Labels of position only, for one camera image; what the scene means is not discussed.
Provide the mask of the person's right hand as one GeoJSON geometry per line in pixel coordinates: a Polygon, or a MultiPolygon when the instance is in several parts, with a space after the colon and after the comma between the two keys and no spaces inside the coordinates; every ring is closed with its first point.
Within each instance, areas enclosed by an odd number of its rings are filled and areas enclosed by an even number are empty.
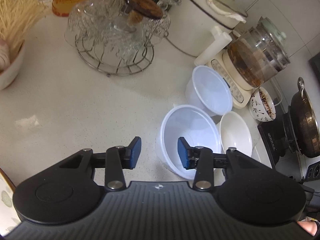
{"type": "Polygon", "coordinates": [[[298,221],[297,223],[301,228],[303,228],[310,235],[312,236],[319,235],[319,221],[312,219],[312,220],[298,221]]]}

